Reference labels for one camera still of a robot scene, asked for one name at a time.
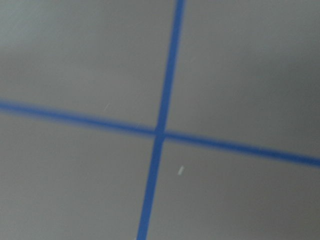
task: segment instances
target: white speck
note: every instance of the white speck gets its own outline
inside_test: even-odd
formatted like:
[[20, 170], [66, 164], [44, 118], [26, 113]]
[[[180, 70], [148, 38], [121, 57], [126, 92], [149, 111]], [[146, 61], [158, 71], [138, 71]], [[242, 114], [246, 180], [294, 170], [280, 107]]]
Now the white speck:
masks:
[[105, 108], [103, 109], [103, 111], [105, 112], [107, 110], [107, 108], [109, 107], [110, 103], [108, 103]]
[[185, 167], [182, 165], [178, 171], [178, 175], [181, 176], [184, 170], [185, 170]]

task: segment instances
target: gray floor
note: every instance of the gray floor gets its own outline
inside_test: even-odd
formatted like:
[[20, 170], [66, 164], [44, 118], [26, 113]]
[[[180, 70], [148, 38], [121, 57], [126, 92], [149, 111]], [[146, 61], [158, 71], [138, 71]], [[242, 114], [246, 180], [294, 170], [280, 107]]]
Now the gray floor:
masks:
[[[154, 127], [174, 7], [0, 1], [0, 98]], [[319, 12], [188, 0], [167, 128], [320, 157]], [[135, 239], [152, 137], [4, 112], [0, 126], [0, 239]], [[318, 240], [319, 179], [168, 141], [148, 239]]]

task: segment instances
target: vertical blue line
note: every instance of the vertical blue line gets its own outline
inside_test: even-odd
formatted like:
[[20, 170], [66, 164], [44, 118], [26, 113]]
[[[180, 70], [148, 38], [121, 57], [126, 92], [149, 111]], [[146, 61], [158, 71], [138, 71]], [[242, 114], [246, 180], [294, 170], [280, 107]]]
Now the vertical blue line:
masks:
[[157, 125], [155, 129], [155, 138], [151, 155], [151, 163], [147, 178], [144, 201], [141, 211], [140, 223], [138, 228], [137, 240], [146, 240], [150, 222], [152, 206], [154, 202], [161, 153], [165, 139], [165, 130], [168, 119], [169, 105], [173, 81], [175, 76], [176, 61], [179, 47], [179, 38], [182, 27], [182, 18], [185, 0], [177, 0], [175, 6], [174, 20], [171, 32], [170, 48], [167, 58], [164, 84], [160, 102]]

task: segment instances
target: blue line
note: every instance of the blue line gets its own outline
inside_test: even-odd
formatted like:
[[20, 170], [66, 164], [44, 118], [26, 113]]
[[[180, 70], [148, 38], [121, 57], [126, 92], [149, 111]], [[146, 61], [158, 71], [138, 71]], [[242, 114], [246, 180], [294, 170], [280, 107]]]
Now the blue line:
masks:
[[154, 202], [157, 178], [161, 160], [163, 143], [165, 140], [165, 130], [168, 119], [170, 106], [170, 98], [175, 76], [179, 38], [182, 27], [182, 18], [184, 11], [185, 0], [177, 0], [175, 6], [174, 20], [171, 32], [170, 48], [167, 58], [166, 71], [163, 83], [163, 90], [160, 102], [157, 126], [155, 129], [155, 139], [151, 155], [151, 163], [147, 178], [144, 201], [141, 211], [140, 223], [137, 233], [137, 240], [146, 240], [150, 222], [152, 206]]
[[139, 126], [134, 124], [113, 121], [110, 119], [92, 117], [89, 115], [72, 113], [63, 110], [42, 108], [30, 104], [22, 104], [13, 101], [0, 100], [0, 111], [18, 115], [34, 116], [41, 119], [54, 120], [64, 123], [85, 125], [100, 129], [111, 129], [116, 131], [128, 132], [154, 136], [155, 131], [151, 127]]
[[172, 141], [179, 141], [189, 144], [216, 148], [227, 152], [254, 155], [257, 157], [265, 157], [278, 161], [320, 168], [320, 158], [312, 156], [299, 155], [285, 151], [277, 151], [264, 147], [251, 146], [231, 141], [221, 141], [213, 138], [204, 138], [174, 131], [167, 131], [165, 138]]

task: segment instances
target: small white scratch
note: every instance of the small white scratch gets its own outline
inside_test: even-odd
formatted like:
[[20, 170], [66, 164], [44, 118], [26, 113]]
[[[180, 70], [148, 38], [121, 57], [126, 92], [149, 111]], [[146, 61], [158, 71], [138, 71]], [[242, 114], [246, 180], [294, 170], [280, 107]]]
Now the small white scratch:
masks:
[[178, 175], [181, 176], [184, 170], [185, 170], [185, 167], [182, 165], [178, 171]]
[[105, 108], [103, 109], [103, 111], [105, 112], [107, 110], [107, 108], [109, 107], [110, 103], [108, 103]]

